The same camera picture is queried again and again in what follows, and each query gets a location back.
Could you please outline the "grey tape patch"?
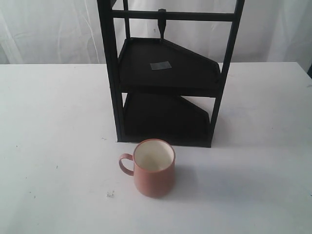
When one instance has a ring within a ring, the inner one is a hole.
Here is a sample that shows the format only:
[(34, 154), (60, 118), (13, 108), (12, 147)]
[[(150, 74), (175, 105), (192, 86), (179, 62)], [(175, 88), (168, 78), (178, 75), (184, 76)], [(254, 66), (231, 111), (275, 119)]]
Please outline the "grey tape patch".
[(153, 71), (165, 70), (165, 69), (170, 69), (171, 64), (168, 61), (164, 61), (164, 62), (158, 62), (158, 63), (150, 63), (150, 67)]

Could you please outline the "pink ceramic mug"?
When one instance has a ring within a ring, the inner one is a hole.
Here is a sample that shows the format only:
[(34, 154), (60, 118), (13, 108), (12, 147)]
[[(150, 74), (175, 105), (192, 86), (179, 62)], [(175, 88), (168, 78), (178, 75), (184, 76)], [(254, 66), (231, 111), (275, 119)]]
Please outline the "pink ceramic mug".
[(119, 167), (132, 176), (136, 189), (147, 197), (167, 195), (175, 184), (176, 153), (161, 139), (147, 139), (139, 143), (133, 154), (122, 154)]

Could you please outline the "black shelf rack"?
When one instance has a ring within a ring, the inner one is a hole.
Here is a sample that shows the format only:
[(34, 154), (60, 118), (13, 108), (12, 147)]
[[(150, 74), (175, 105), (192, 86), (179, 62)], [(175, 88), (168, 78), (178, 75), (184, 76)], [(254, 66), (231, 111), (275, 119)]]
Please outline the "black shelf rack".
[[(115, 10), (97, 2), (118, 142), (159, 138), (172, 145), (209, 148), (231, 64), (244, 1), (232, 13), (166, 11), (169, 20), (230, 22), (222, 66), (164, 38), (158, 11)], [(150, 63), (168, 61), (153, 71)]]

